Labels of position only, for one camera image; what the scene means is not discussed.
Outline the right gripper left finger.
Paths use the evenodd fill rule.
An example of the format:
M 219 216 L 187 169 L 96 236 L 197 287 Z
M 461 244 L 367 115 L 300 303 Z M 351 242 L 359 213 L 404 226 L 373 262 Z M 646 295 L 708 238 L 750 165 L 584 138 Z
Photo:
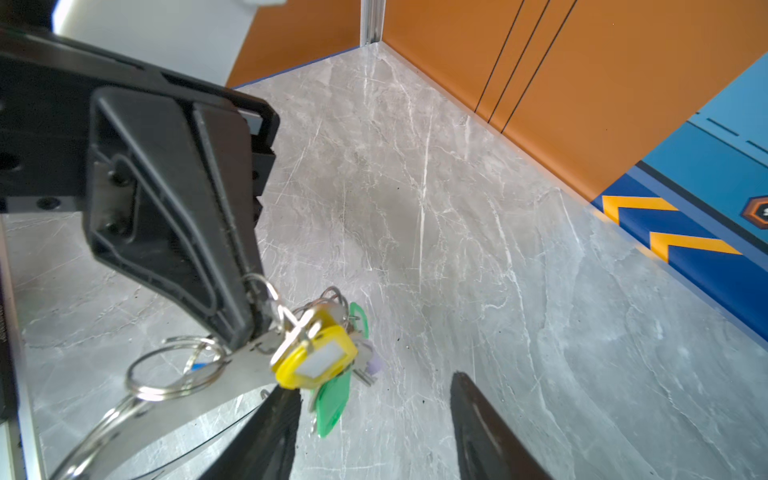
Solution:
M 298 390 L 276 387 L 199 479 L 288 479 L 301 407 Z

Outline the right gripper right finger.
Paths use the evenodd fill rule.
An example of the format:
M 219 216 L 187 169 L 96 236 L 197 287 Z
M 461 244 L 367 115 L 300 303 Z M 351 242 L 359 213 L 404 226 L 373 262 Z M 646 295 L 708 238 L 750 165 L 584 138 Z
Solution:
M 462 479 L 550 477 L 464 372 L 452 376 L 450 407 Z

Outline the green key tag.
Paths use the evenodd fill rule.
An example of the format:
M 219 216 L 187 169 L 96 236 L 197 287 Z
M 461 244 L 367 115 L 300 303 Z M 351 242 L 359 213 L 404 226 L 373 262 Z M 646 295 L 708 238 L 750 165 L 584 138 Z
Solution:
M 360 339 L 370 340 L 367 315 L 354 302 L 349 305 L 349 326 L 352 328 L 354 345 Z M 352 378 L 356 378 L 352 371 L 353 363 L 314 394 L 313 429 L 320 438 L 326 438 L 332 432 L 345 411 L 351 394 Z

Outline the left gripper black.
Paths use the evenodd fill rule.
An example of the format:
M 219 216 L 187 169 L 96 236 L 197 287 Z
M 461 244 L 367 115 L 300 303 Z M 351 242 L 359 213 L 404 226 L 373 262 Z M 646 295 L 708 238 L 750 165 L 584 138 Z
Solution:
M 86 191 L 94 257 L 231 349 L 269 325 L 249 280 L 263 270 L 253 166 L 279 125 L 263 99 L 49 31 L 1 28 L 2 213 L 80 211 Z

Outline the large metal band keyring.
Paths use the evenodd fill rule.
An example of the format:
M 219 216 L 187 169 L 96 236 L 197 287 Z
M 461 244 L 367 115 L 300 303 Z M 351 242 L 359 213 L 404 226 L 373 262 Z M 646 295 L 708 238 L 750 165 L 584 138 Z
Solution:
M 270 360 L 283 341 L 286 314 L 299 317 L 308 308 L 335 302 L 347 310 L 343 325 L 351 338 L 349 302 L 331 286 L 319 298 L 296 309 L 285 305 L 276 288 L 261 274 L 249 273 L 245 285 L 267 315 L 268 329 L 236 351 L 207 337 L 178 336 L 130 365 L 126 373 L 128 396 L 109 410 L 94 429 L 61 462 L 55 479 L 104 479 L 149 444 L 228 401 L 269 384 L 277 386 Z M 142 363 L 174 350 L 189 350 L 183 374 L 167 386 L 139 382 L 135 370 Z M 207 363 L 189 372 L 194 363 Z

